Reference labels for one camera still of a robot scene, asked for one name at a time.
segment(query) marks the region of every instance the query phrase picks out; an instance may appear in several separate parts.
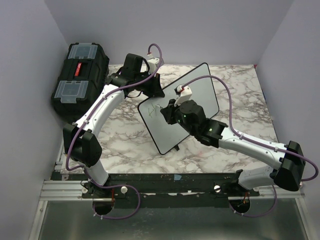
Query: marble tabletop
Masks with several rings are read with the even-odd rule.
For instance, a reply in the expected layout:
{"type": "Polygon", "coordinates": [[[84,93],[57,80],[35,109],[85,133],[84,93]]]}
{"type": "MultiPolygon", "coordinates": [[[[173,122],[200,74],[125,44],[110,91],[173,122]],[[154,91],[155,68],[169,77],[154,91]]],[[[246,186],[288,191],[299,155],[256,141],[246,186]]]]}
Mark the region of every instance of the marble tabletop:
{"type": "MultiPolygon", "coordinates": [[[[121,66],[109,66],[110,74],[121,66]]],[[[158,73],[164,87],[192,70],[193,65],[164,65],[158,73]]],[[[246,134],[277,142],[271,117],[253,65],[211,65],[212,75],[226,82],[232,94],[233,126],[246,134]]],[[[213,117],[228,124],[229,100],[226,90],[213,81],[220,111],[213,117]]],[[[161,155],[138,113],[138,104],[144,95],[126,98],[105,122],[98,136],[102,146],[102,165],[109,173],[232,173],[239,169],[250,170],[265,166],[264,163],[241,153],[202,145],[189,136],[179,144],[179,151],[172,149],[161,155]]],[[[66,170],[62,156],[62,174],[79,174],[66,170]]],[[[77,162],[70,161],[70,166],[77,162]]]]}

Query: purple cable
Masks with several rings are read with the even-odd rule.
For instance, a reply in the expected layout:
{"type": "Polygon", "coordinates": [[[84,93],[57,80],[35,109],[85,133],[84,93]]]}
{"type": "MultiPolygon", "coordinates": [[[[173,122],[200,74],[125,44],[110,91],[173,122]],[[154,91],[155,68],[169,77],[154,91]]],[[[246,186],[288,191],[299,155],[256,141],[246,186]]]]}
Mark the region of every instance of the purple cable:
{"type": "Polygon", "coordinates": [[[271,213],[271,212],[276,208],[277,203],[278,203],[278,196],[277,196],[276,188],[275,188],[275,186],[273,186],[273,185],[272,185],[272,188],[273,188],[273,191],[274,191],[274,202],[273,202],[273,205],[272,205],[272,207],[271,207],[268,211],[266,211],[266,212],[264,212],[264,213],[262,213],[262,214],[258,214],[258,215],[248,215],[248,214],[245,214],[245,213],[237,212],[237,211],[231,206],[231,204],[229,204],[229,207],[232,209],[232,211],[233,211],[235,214],[238,214],[238,215],[240,215],[240,216],[242,216],[242,217],[247,217],[247,218],[259,218],[259,217],[263,217],[263,216],[271,213]]]}
{"type": "MultiPolygon", "coordinates": [[[[182,86],[182,88],[184,88],[184,87],[186,87],[187,85],[193,83],[194,81],[197,81],[197,80],[199,80],[199,79],[204,79],[204,78],[213,78],[213,79],[216,79],[216,80],[218,80],[220,83],[222,83],[222,85],[224,86],[226,92],[228,93],[228,97],[229,97],[229,125],[230,125],[230,129],[232,130],[232,132],[233,132],[235,135],[237,135],[238,137],[240,137],[241,134],[238,133],[238,132],[234,129],[233,125],[232,125],[232,98],[231,98],[230,90],[229,90],[228,86],[226,85],[226,83],[225,83],[224,81],[222,81],[222,80],[221,80],[219,77],[217,77],[217,76],[205,75],[205,76],[199,76],[199,77],[197,77],[197,78],[195,78],[195,79],[187,82],[186,84],[184,84],[184,85],[182,86]]],[[[248,142],[253,143],[253,144],[256,144],[256,145],[258,145],[258,146],[267,148],[267,149],[276,150],[276,148],[273,147],[273,146],[269,146],[269,145],[264,144],[264,143],[262,143],[262,142],[255,141],[255,140],[250,139],[250,138],[248,138],[248,137],[246,137],[246,136],[242,136],[242,139],[247,140],[248,142]]],[[[282,153],[286,153],[286,154],[293,155],[293,156],[298,157],[298,158],[301,158],[301,159],[303,159],[304,161],[308,162],[309,164],[311,164],[311,165],[314,167],[314,170],[315,170],[314,175],[311,176],[311,177],[308,177],[308,178],[301,179],[302,182],[307,182],[307,181],[313,180],[313,179],[315,179],[315,178],[318,176],[318,174],[319,174],[319,169],[318,169],[317,165],[316,165],[313,161],[309,160],[309,159],[306,158],[305,156],[302,156],[302,155],[300,155],[300,154],[297,154],[297,153],[292,152],[292,151],[289,151],[289,150],[278,149],[278,151],[279,151],[279,152],[282,152],[282,153]]]]}
{"type": "MultiPolygon", "coordinates": [[[[155,44],[155,43],[152,43],[150,44],[150,46],[148,47],[148,53],[150,53],[150,49],[152,46],[155,46],[158,51],[159,51],[159,59],[160,61],[162,60],[162,51],[160,49],[160,47],[155,44]]],[[[121,90],[124,90],[124,89],[128,89],[128,88],[132,88],[132,87],[136,87],[140,84],[143,84],[145,83],[146,81],[150,80],[151,78],[154,77],[154,75],[157,73],[157,71],[159,70],[160,68],[160,64],[156,67],[155,71],[150,75],[148,76],[146,79],[142,80],[142,81],[139,81],[139,82],[136,82],[136,83],[133,83],[133,84],[130,84],[130,85],[127,85],[127,86],[122,86],[122,87],[118,87],[110,92],[108,92],[106,95],[104,95],[103,98],[101,98],[101,100],[95,105],[95,107],[92,109],[92,111],[89,113],[88,117],[86,118],[87,121],[90,120],[90,118],[92,117],[92,115],[95,113],[95,111],[99,108],[99,106],[101,105],[101,103],[107,99],[107,97],[109,97],[111,94],[114,94],[115,92],[118,92],[118,91],[121,91],[121,90]]],[[[82,129],[85,127],[86,123],[84,122],[78,129],[78,131],[75,133],[72,141],[71,141],[71,144],[70,144],[70,147],[69,147],[69,150],[67,152],[67,155],[66,155],[66,161],[65,161],[65,168],[68,170],[68,171],[73,171],[73,170],[76,170],[76,169],[79,169],[79,168],[83,168],[84,166],[81,166],[81,165],[78,165],[78,166],[75,166],[75,167],[72,167],[72,168],[69,168],[69,159],[70,159],[70,156],[71,156],[71,152],[72,152],[72,149],[75,145],[75,142],[76,142],[76,139],[77,137],[79,136],[80,132],[82,131],[82,129]]]]}
{"type": "Polygon", "coordinates": [[[137,194],[137,197],[138,197],[138,204],[135,208],[135,210],[126,215],[126,216],[105,216],[105,215],[99,215],[96,213],[96,209],[95,209],[95,205],[93,205],[93,211],[94,211],[94,214],[97,215],[98,217],[102,217],[103,219],[111,219],[111,220],[122,220],[122,219],[127,219],[127,218],[130,218],[131,216],[133,216],[134,214],[136,214],[140,208],[140,203],[141,203],[141,199],[140,199],[140,193],[138,192],[138,190],[134,187],[134,186],[131,186],[131,185],[126,185],[126,184],[122,184],[122,185],[114,185],[114,186],[102,186],[100,184],[98,184],[96,181],[94,181],[90,175],[88,174],[88,172],[86,170],[84,170],[84,173],[87,175],[87,177],[89,178],[89,180],[94,184],[96,185],[97,187],[101,188],[101,189],[114,189],[114,188],[119,188],[119,187],[128,187],[128,188],[131,188],[133,189],[136,194],[137,194]]]}

